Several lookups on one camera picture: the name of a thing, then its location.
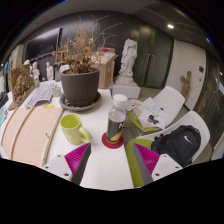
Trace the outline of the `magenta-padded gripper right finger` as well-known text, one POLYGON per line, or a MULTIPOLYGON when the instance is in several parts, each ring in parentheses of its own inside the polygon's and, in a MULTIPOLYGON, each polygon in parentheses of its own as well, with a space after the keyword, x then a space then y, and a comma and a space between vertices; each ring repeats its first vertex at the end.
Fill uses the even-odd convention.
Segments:
POLYGON ((133 145, 135 164, 133 165, 133 183, 145 186, 182 169, 168 154, 154 151, 135 143, 133 145))

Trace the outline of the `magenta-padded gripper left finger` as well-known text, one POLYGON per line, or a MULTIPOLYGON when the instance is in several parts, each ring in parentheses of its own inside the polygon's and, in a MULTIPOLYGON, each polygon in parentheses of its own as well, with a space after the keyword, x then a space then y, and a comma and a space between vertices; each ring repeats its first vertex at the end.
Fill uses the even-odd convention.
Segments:
POLYGON ((91 154, 91 144, 84 144, 66 155, 58 154, 42 169, 79 185, 91 154))

